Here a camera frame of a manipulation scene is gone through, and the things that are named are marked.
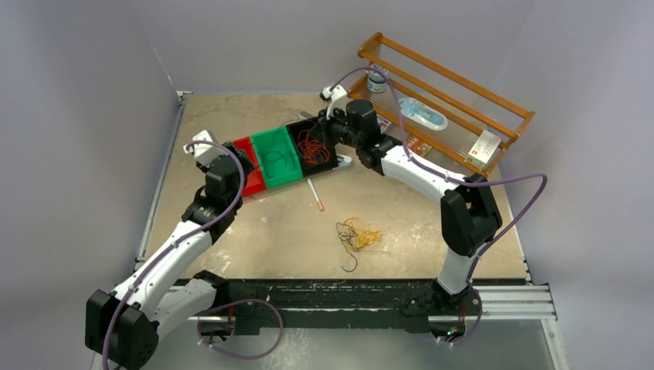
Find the green plastic bin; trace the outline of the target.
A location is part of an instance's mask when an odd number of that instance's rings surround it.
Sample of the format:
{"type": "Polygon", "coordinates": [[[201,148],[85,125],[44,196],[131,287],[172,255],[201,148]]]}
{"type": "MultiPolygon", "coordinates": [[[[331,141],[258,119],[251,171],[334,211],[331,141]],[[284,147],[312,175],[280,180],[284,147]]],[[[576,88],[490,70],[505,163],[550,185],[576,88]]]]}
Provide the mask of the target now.
{"type": "Polygon", "coordinates": [[[284,126],[250,136],[268,189],[303,178],[297,154],[284,126]]]}

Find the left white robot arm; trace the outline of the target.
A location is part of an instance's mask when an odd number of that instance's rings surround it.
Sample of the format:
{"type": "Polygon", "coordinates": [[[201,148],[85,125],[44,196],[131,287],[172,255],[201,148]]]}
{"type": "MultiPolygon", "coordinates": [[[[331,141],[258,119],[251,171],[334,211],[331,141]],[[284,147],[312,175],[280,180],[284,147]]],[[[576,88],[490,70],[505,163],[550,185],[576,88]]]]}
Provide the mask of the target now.
{"type": "Polygon", "coordinates": [[[204,172],[205,185],[143,266],[110,292],[93,292],[86,302],[85,345],[101,355],[104,369],[140,369],[160,340],[190,316],[203,310],[221,315],[229,308],[229,293],[207,281],[192,279],[175,293],[170,288],[230,227],[254,165],[232,142],[194,140],[184,150],[204,172]]]}

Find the black plastic bin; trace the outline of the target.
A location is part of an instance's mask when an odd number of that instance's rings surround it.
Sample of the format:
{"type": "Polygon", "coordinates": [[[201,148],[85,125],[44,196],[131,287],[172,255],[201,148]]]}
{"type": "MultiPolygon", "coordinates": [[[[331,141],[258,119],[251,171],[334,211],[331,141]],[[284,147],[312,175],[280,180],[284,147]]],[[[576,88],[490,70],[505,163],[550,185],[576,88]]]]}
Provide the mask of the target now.
{"type": "Polygon", "coordinates": [[[315,117],[290,123],[285,128],[297,154],[303,177],[333,170],[337,165],[335,146],[312,138],[315,117]]]}

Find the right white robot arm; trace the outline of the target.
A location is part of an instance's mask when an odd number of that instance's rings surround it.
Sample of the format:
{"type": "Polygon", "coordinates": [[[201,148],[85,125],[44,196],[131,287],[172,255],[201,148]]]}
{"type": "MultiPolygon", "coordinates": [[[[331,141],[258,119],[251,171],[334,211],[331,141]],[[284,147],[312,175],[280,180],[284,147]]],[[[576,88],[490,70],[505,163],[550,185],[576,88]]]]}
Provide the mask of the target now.
{"type": "Polygon", "coordinates": [[[372,103],[364,99],[354,99],[343,109],[322,109],[313,133],[328,144],[353,148],[365,168],[398,180],[440,205],[441,234],[448,250],[434,283],[433,303],[444,314],[459,308],[481,249],[503,223],[486,177],[451,173],[414,156],[401,140],[382,133],[372,103]]]}

